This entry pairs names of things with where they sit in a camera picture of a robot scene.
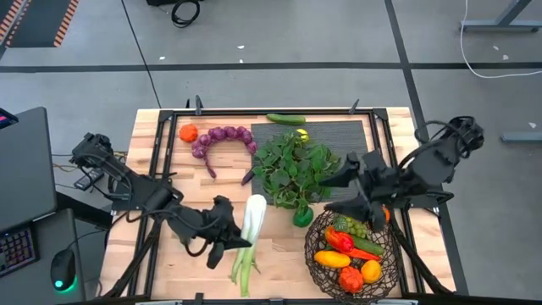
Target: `white cable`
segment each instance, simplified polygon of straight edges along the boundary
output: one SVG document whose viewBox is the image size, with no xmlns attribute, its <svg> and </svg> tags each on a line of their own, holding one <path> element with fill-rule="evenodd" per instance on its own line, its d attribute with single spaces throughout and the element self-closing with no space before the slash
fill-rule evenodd
<svg viewBox="0 0 542 305">
<path fill-rule="evenodd" d="M 503 77 L 512 77 L 512 76 L 530 76 L 530 75 L 537 75 L 541 74 L 542 71 L 536 71 L 531 73 L 520 73 L 520 74 L 511 74 L 511 75 L 495 75 L 495 76 L 486 76 L 476 73 L 476 71 L 473 70 L 471 65 L 467 61 L 467 57 L 465 56 L 465 51 L 463 50 L 463 28 L 465 26 L 465 21 L 467 20 L 467 14 L 468 14 L 468 0 L 465 0 L 465 16 L 463 17 L 463 22 L 461 22 L 461 33 L 459 34 L 459 46 L 461 47 L 461 54 L 463 55 L 463 60 L 465 61 L 465 64 L 467 64 L 468 69 L 473 72 L 474 75 L 477 77 L 483 78 L 483 79 L 497 79 L 497 78 L 503 78 Z"/>
</svg>

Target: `green light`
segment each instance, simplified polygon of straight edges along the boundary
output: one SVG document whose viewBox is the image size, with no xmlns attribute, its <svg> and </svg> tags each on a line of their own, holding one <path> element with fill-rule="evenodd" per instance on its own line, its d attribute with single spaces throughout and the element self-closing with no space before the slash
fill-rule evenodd
<svg viewBox="0 0 542 305">
<path fill-rule="evenodd" d="M 71 291 L 74 291 L 76 287 L 77 287 L 77 276 L 75 276 L 75 278 L 74 278 L 74 283 L 73 283 L 70 287 L 68 287 L 68 288 L 66 288 L 66 289 L 64 289 L 64 290 L 62 290 L 62 291 L 59 291 L 59 292 L 60 292 L 60 293 L 71 292 Z"/>
</svg>

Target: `butcher block table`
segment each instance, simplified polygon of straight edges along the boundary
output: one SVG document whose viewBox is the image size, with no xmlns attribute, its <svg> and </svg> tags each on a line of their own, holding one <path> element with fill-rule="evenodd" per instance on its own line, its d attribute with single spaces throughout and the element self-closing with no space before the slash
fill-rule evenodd
<svg viewBox="0 0 542 305">
<path fill-rule="evenodd" d="M 141 109 L 137 112 L 127 165 L 138 174 L 148 174 L 159 111 L 159 109 Z M 409 108 L 387 108 L 387 112 L 395 153 L 397 159 L 402 160 L 418 146 L 413 135 L 414 126 L 410 110 Z M 367 115 L 306 116 L 308 122 L 361 120 L 368 150 L 372 151 L 374 150 L 373 139 L 366 117 Z M 381 121 L 377 122 L 384 159 L 389 162 L 384 127 Z M 189 123 L 196 124 L 200 134 L 203 134 L 216 126 L 243 125 L 250 130 L 251 124 L 269 122 L 264 115 L 182 116 L 178 118 L 176 132 L 182 125 Z M 169 133 L 169 122 L 165 124 L 158 171 L 163 167 L 165 143 Z M 214 197 L 226 196 L 234 204 L 235 222 L 241 227 L 246 199 L 252 194 L 250 183 L 241 186 L 241 179 L 251 168 L 251 156 L 245 146 L 237 141 L 220 142 L 213 146 L 208 156 L 217 173 L 216 180 L 209 176 L 201 159 L 191 156 L 191 146 L 182 142 L 178 135 L 175 135 L 172 156 L 170 172 L 177 173 L 172 179 L 174 187 L 185 195 L 182 204 L 191 208 L 210 209 Z M 312 208 L 318 215 L 323 212 L 324 204 L 315 204 Z M 295 227 L 292 224 L 292 213 L 291 210 L 273 206 L 267 209 L 256 253 L 261 274 L 254 270 L 251 272 L 250 298 L 329 298 L 314 284 L 305 265 L 303 246 L 308 227 L 303 229 Z M 409 213 L 420 257 L 444 286 L 455 290 L 439 221 L 434 214 L 421 208 L 411 209 Z M 130 217 L 134 218 L 138 214 L 140 214 L 138 211 L 130 212 Z M 151 225 L 152 221 L 149 220 L 147 232 Z M 137 222 L 129 224 L 121 219 L 111 229 L 100 277 L 104 292 L 112 288 L 133 258 L 138 227 Z M 194 240 L 191 244 L 192 251 L 197 251 L 202 243 L 202 239 Z M 194 299 L 197 292 L 204 293 L 205 299 L 240 299 L 240 287 L 233 284 L 229 278 L 236 250 L 227 251 L 217 268 L 211 270 L 206 267 L 209 249 L 210 247 L 200 257 L 191 258 L 175 233 L 167 225 L 163 225 L 152 287 L 152 300 Z M 409 291 L 415 291 L 412 266 L 404 252 L 403 260 Z M 139 271 L 136 294 L 142 294 L 144 291 L 147 263 L 148 254 Z M 425 287 L 426 292 L 430 293 L 431 290 L 427 284 Z M 399 285 L 388 295 L 388 297 L 400 296 Z"/>
</svg>

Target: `orange striped tape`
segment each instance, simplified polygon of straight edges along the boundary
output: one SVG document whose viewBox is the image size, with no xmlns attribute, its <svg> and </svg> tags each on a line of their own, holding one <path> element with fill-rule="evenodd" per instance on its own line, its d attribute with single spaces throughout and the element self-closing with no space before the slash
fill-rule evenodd
<svg viewBox="0 0 542 305">
<path fill-rule="evenodd" d="M 62 19 L 62 23 L 58 28 L 57 35 L 54 37 L 53 45 L 55 47 L 60 47 L 62 44 L 62 40 L 68 32 L 69 23 L 74 18 L 75 10 L 77 9 L 78 4 L 79 0 L 71 0 L 69 2 L 68 7 L 66 8 L 66 14 L 64 14 L 64 18 Z"/>
<path fill-rule="evenodd" d="M 15 0 L 11 7 L 9 7 L 8 13 L 4 16 L 0 23 L 0 41 L 8 34 L 9 27 L 15 22 L 17 12 L 19 12 L 20 6 L 23 0 Z"/>
<path fill-rule="evenodd" d="M 9 37 L 8 37 L 8 41 L 6 42 L 6 46 L 8 46 L 8 47 L 11 46 L 11 41 L 14 39 L 15 32 L 17 32 L 17 29 L 19 29 L 20 21 L 25 16 L 26 11 L 28 10 L 28 6 L 30 5 L 31 2 L 32 2 L 32 0 L 28 0 L 26 2 L 26 5 L 23 8 L 23 11 L 21 12 L 19 18 L 17 19 L 17 23 L 15 24 L 15 26 L 11 30 L 11 35 L 9 35 Z M 15 9 L 15 12 L 17 12 L 18 10 L 20 10 L 21 5 L 23 5 L 23 0 L 15 0 L 14 4 L 11 6 L 10 10 Z"/>
</svg>

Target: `wire basket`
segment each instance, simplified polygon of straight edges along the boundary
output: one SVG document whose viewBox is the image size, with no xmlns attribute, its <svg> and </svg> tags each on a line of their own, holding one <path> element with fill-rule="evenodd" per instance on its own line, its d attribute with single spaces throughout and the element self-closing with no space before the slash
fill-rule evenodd
<svg viewBox="0 0 542 305">
<path fill-rule="evenodd" d="M 308 229 L 305 236 L 305 263 L 314 283 L 320 287 L 322 292 L 332 296 L 334 299 L 347 304 L 369 304 L 381 298 L 386 297 L 391 289 L 397 285 L 399 274 L 395 258 L 396 250 L 393 244 L 390 227 L 386 225 L 381 232 L 370 232 L 370 241 L 379 244 L 384 249 L 384 255 L 380 264 L 382 266 L 382 275 L 380 280 L 373 284 L 364 284 L 360 292 L 352 294 L 345 292 L 339 285 L 340 269 L 330 268 L 317 263 L 314 260 L 314 254 L 324 250 L 327 242 L 325 241 L 325 229 L 333 224 L 337 214 L 331 211 L 325 211 L 320 214 Z M 353 258 L 350 266 L 360 269 L 365 260 Z"/>
</svg>

